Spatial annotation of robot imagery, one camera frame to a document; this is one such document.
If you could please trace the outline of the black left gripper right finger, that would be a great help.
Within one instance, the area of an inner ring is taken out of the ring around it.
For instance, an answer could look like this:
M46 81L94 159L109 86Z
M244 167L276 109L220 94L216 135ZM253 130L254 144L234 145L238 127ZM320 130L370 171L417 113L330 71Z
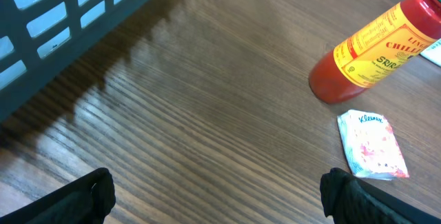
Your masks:
M326 217L335 224L440 224L440 219L334 167L320 179Z

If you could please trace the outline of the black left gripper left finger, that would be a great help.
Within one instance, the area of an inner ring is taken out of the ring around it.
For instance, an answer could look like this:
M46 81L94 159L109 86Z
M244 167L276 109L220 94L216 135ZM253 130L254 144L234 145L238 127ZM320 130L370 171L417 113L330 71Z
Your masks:
M2 223L104 222L116 204L112 175L101 167L1 217Z

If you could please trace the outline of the orange Kleenex tissue pack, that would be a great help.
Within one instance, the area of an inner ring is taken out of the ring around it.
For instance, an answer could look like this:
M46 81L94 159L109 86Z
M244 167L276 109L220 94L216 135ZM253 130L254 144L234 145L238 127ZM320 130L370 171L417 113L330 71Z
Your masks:
M348 110L337 117L352 174L362 179L407 179L409 172L388 120L381 114Z

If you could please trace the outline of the red sauce bottle green cap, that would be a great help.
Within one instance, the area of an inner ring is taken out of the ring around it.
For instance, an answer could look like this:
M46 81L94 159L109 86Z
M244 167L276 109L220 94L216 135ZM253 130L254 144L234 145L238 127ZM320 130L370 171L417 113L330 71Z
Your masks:
M325 103L358 96L440 39L440 0L403 0L327 53L309 74Z

